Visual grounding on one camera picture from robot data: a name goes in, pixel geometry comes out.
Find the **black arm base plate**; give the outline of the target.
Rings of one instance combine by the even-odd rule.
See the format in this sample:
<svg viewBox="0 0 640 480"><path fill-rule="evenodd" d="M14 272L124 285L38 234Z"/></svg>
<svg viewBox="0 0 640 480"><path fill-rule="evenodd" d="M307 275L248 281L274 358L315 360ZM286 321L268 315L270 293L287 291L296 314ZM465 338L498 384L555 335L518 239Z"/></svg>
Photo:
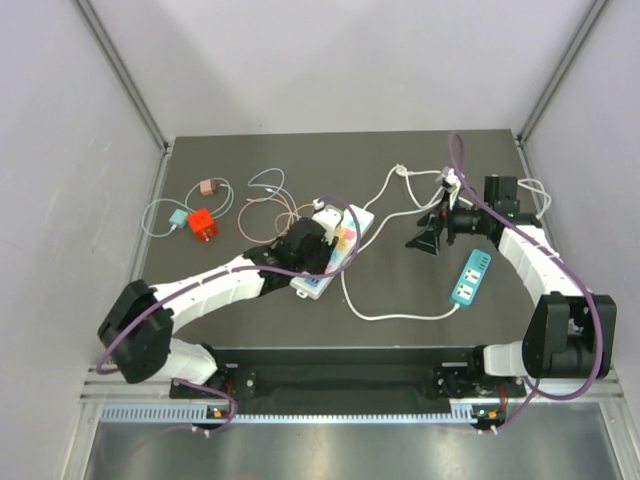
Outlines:
<svg viewBox="0 0 640 480"><path fill-rule="evenodd" d="M513 377L490 377L476 347L209 348L217 364L204 385L238 399L279 387L331 390L408 387L429 399L522 398Z"/></svg>

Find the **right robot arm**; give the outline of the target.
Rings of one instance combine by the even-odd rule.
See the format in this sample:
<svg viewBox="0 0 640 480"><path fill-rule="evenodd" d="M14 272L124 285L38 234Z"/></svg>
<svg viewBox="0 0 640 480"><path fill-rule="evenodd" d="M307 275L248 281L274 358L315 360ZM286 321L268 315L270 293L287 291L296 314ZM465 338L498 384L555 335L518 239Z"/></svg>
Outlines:
<svg viewBox="0 0 640 480"><path fill-rule="evenodd" d="M608 295L584 292L561 266L539 219L521 212L517 179L486 177L484 208L462 205L461 183L452 169L445 169L438 181L443 196L418 221L421 230L407 248L436 255L442 235L448 244L461 234L482 235L515 269L535 306L522 340L476 349L474 365L466 372L469 388L487 396L504 377L606 377L617 306Z"/></svg>

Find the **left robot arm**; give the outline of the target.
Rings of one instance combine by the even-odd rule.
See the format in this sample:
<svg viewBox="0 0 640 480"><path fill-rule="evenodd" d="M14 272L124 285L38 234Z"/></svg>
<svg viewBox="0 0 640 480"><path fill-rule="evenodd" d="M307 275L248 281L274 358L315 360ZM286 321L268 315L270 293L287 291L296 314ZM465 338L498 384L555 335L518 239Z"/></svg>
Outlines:
<svg viewBox="0 0 640 480"><path fill-rule="evenodd" d="M340 224L304 217L270 244L202 274L155 286L128 284L98 329L114 372L129 384L180 379L205 396L220 394L227 374L212 348L179 340L176 332L215 310L283 289L296 276L324 275Z"/></svg>

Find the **mint charger plug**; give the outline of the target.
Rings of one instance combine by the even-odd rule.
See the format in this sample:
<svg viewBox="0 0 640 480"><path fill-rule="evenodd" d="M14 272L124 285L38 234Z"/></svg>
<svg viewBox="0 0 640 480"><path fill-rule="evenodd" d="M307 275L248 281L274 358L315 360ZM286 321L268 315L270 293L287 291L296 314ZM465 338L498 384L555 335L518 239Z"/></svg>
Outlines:
<svg viewBox="0 0 640 480"><path fill-rule="evenodd" d="M182 209L176 209L169 218L169 224L172 229L184 228L188 221L189 213Z"/></svg>

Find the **red cube plug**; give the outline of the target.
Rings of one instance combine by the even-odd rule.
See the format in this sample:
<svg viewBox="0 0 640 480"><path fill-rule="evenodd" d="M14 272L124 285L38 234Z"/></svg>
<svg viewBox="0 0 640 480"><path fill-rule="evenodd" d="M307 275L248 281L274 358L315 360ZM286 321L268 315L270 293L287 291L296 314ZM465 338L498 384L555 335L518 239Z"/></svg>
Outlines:
<svg viewBox="0 0 640 480"><path fill-rule="evenodd" d="M219 234L219 228L210 212L203 208L187 217L188 225L200 242L208 242Z"/></svg>

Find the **pink charger plug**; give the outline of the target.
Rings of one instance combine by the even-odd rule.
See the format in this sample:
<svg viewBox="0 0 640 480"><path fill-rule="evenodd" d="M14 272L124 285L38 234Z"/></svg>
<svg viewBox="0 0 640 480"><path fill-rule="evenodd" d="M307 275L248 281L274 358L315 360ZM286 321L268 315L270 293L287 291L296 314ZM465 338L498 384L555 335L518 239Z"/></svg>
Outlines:
<svg viewBox="0 0 640 480"><path fill-rule="evenodd" d="M220 187L220 182L214 178L202 180L198 185L199 192L202 196L216 195Z"/></svg>

